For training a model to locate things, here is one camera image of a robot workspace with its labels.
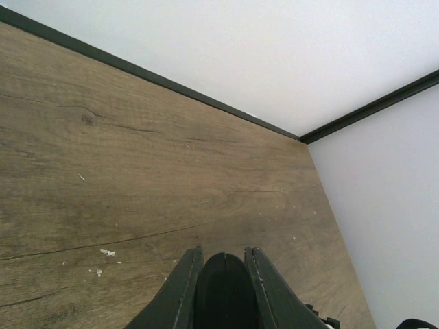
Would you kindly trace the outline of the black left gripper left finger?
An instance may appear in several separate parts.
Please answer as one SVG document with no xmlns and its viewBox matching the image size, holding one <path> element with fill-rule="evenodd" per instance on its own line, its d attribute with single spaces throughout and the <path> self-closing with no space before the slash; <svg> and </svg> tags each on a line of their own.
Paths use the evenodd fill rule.
<svg viewBox="0 0 439 329">
<path fill-rule="evenodd" d="M 127 328 L 192 328 L 195 288 L 204 266 L 200 246 L 188 249 L 151 302 Z"/>
</svg>

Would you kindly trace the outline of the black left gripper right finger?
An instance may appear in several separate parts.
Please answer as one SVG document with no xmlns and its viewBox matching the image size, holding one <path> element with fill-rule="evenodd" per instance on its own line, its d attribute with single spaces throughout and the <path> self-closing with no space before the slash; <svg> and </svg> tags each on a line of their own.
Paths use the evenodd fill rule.
<svg viewBox="0 0 439 329">
<path fill-rule="evenodd" d="M 328 327 L 301 302 L 262 249 L 247 247 L 244 264 L 252 280 L 264 328 Z"/>
</svg>

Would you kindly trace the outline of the black remote control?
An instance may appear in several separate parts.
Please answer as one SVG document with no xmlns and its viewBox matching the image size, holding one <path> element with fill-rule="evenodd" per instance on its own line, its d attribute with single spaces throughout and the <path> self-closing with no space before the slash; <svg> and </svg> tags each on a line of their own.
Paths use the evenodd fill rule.
<svg viewBox="0 0 439 329">
<path fill-rule="evenodd" d="M 218 253 L 203 266 L 195 288 L 193 327 L 259 327 L 252 279 L 237 256 Z"/>
</svg>

